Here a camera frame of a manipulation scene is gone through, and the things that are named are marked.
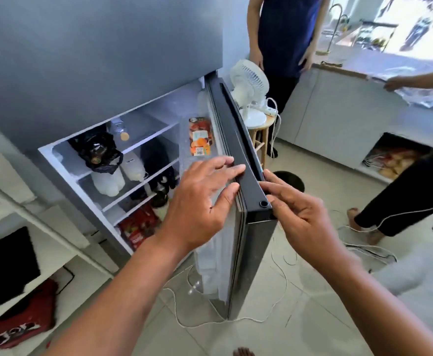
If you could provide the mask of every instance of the black bucket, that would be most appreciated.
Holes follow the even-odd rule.
[[[274,174],[281,179],[284,182],[287,182],[289,185],[291,185],[293,188],[304,192],[305,191],[305,185],[304,182],[300,179],[299,176],[293,174],[289,171],[276,171]]]

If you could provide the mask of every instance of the person in dark blue shirt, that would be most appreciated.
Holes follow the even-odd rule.
[[[276,100],[279,113],[284,111],[300,74],[312,66],[329,2],[249,0],[249,59],[266,73],[267,97]],[[269,139],[273,128],[269,129]]]

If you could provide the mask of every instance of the white plastic jug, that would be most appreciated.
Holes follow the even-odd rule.
[[[119,167],[113,174],[102,174],[92,172],[91,179],[95,184],[96,189],[103,195],[109,197],[117,196],[119,191],[124,187],[125,181]]]
[[[131,181],[144,181],[146,170],[142,160],[132,151],[124,154],[121,168]]]

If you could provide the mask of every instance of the white fan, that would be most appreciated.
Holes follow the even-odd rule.
[[[269,81],[264,72],[249,60],[239,60],[230,73],[234,90],[231,96],[240,109],[248,129],[256,129],[266,122],[266,114],[259,110],[266,106]]]

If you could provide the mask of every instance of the gray refrigerator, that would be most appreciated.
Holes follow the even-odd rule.
[[[224,229],[195,251],[203,292],[236,318],[276,219],[258,181],[261,166],[231,93],[223,63],[222,0],[0,0],[0,131],[123,252],[116,228],[148,200],[124,211],[139,189],[189,154],[188,122],[211,121],[212,155],[246,165]],[[100,194],[91,170],[68,142],[119,117],[130,134],[117,146],[139,152],[156,139],[168,162],[143,182],[125,179],[115,197]]]

